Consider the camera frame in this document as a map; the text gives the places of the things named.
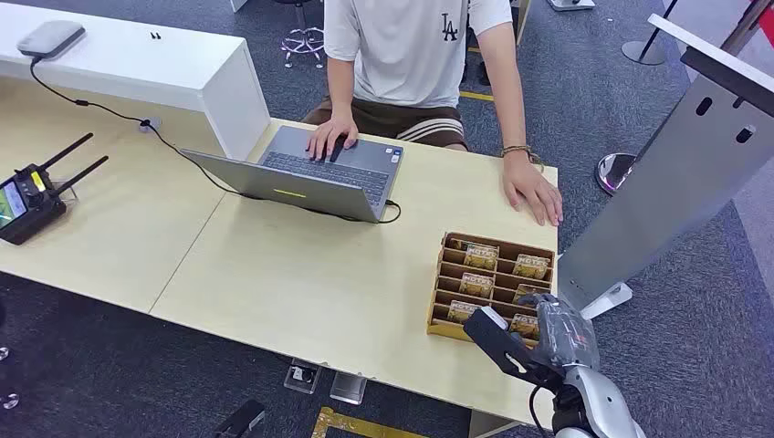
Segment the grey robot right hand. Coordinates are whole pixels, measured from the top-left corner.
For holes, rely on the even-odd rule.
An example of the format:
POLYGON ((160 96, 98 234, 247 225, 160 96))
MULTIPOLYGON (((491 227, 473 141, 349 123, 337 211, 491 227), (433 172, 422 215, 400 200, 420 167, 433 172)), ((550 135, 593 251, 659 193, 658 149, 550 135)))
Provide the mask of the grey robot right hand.
POLYGON ((532 354, 535 361, 554 367, 600 367, 593 325, 573 306, 551 294, 528 294, 518 303, 537 311, 539 339, 532 354))

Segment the person's right hand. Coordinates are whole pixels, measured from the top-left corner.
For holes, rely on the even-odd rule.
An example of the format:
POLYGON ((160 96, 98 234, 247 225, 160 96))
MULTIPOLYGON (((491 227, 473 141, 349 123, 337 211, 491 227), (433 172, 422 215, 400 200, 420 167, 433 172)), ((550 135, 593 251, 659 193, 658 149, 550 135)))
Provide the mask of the person's right hand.
POLYGON ((350 114, 333 114, 320 124, 311 134, 307 153, 313 161, 323 161, 335 149, 336 143, 343 138, 343 148, 349 149, 358 139, 358 128, 350 114))

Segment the person's left hand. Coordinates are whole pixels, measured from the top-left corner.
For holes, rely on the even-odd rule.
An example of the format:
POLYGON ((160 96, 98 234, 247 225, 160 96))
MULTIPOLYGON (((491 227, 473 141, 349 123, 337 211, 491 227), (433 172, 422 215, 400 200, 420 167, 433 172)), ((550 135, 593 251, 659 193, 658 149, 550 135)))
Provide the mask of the person's left hand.
POLYGON ((544 178, 525 151, 503 156, 503 188, 510 205, 517 211, 528 206, 538 224, 558 226, 563 221, 560 191, 544 178))

